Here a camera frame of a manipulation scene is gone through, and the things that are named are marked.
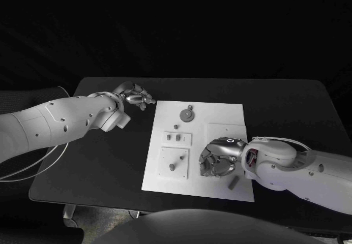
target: robotic hand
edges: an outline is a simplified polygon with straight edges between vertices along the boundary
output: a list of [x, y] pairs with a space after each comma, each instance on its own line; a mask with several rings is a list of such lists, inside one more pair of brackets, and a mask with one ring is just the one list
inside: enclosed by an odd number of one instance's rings
[[124, 102], [141, 110], [155, 101], [147, 91], [124, 82], [112, 92], [88, 97], [60, 98], [14, 113], [0, 115], [0, 163], [40, 148], [62, 145], [85, 136], [88, 130], [121, 129], [129, 121]]
[[[297, 152], [291, 145], [304, 151]], [[311, 150], [300, 142], [271, 137], [242, 140], [222, 137], [207, 144], [200, 158], [200, 175], [226, 176], [241, 164], [245, 177], [274, 191], [352, 215], [352, 158]]]

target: white cable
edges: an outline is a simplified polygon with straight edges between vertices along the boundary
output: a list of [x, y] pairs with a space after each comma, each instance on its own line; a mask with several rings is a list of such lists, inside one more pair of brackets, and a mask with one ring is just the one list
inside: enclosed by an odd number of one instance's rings
[[300, 143], [298, 141], [294, 141], [291, 139], [287, 139], [287, 138], [278, 138], [278, 137], [254, 137], [254, 138], [258, 138], [258, 139], [274, 139], [274, 140], [288, 141], [288, 142], [295, 143], [297, 145], [303, 146], [304, 149], [311, 150], [311, 148], [307, 147], [303, 143]]
[[[31, 166], [34, 166], [34, 165], [40, 162], [40, 160], [43, 160], [43, 159], [49, 156], [49, 154], [53, 152], [53, 150], [56, 149], [56, 147], [57, 147], [57, 146], [54, 146], [54, 148], [52, 149], [52, 151], [50, 151], [50, 152], [41, 157], [41, 159], [39, 159], [39, 160], [37, 160], [28, 167], [26, 167], [24, 169], [21, 169], [21, 170], [17, 171], [17, 172], [8, 174], [7, 176], [1, 177], [0, 179], [4, 179], [4, 178], [7, 178], [7, 177], [13, 176], [14, 174], [20, 173], [20, 172], [24, 171], [26, 169], [28, 169]], [[63, 149], [63, 151], [62, 151], [62, 153], [60, 153], [57, 159], [56, 159], [54, 162], [49, 165], [49, 167], [47, 167], [46, 169], [43, 169], [39, 173], [36, 173], [34, 175], [31, 175], [31, 176], [28, 176], [28, 177], [26, 177], [26, 178], [14, 179], [14, 180], [0, 180], [0, 182], [14, 182], [14, 181], [26, 180], [26, 179], [30, 179], [31, 177], [37, 176], [39, 174], [41, 174], [41, 173], [43, 173], [43, 172], [44, 172], [44, 171], [54, 165], [54, 163], [56, 163], [57, 160], [60, 159], [60, 156], [62, 156], [62, 154], [63, 154], [66, 148], [67, 148], [67, 143], [66, 143], [65, 149]]]

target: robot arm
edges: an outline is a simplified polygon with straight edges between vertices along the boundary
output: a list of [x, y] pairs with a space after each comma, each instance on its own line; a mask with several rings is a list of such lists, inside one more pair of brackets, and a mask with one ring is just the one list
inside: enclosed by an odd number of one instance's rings
[[352, 215], [352, 158], [308, 147], [297, 152], [285, 142], [268, 138], [254, 137], [248, 144], [235, 138], [213, 140], [199, 158], [200, 174], [226, 176], [235, 163], [246, 178], [268, 189], [288, 190], [305, 201]]
[[129, 121], [124, 101], [141, 110], [155, 103], [147, 91], [131, 82], [109, 92], [62, 98], [14, 113], [0, 115], [0, 163], [36, 149], [62, 145], [85, 136], [88, 130], [108, 132]]

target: black background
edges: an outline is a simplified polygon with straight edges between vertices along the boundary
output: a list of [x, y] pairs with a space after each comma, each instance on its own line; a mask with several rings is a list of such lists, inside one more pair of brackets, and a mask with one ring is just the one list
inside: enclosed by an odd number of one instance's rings
[[3, 7], [1, 89], [72, 95], [89, 76], [316, 79], [350, 136], [347, 1], [203, 7]]

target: white board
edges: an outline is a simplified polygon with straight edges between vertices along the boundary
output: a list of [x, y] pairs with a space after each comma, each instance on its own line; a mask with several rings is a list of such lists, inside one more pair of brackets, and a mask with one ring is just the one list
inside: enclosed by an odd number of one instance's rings
[[[193, 106], [194, 119], [184, 123], [180, 120], [180, 111], [189, 105]], [[191, 134], [190, 146], [167, 145], [164, 132]], [[239, 162], [235, 172], [220, 178], [204, 177], [199, 173], [200, 153], [210, 140], [219, 137], [235, 137], [246, 142], [241, 104], [157, 101], [141, 190], [254, 202], [251, 180], [243, 177]], [[161, 147], [189, 149], [186, 180], [157, 177]], [[229, 190], [228, 185], [235, 176], [239, 180]]]

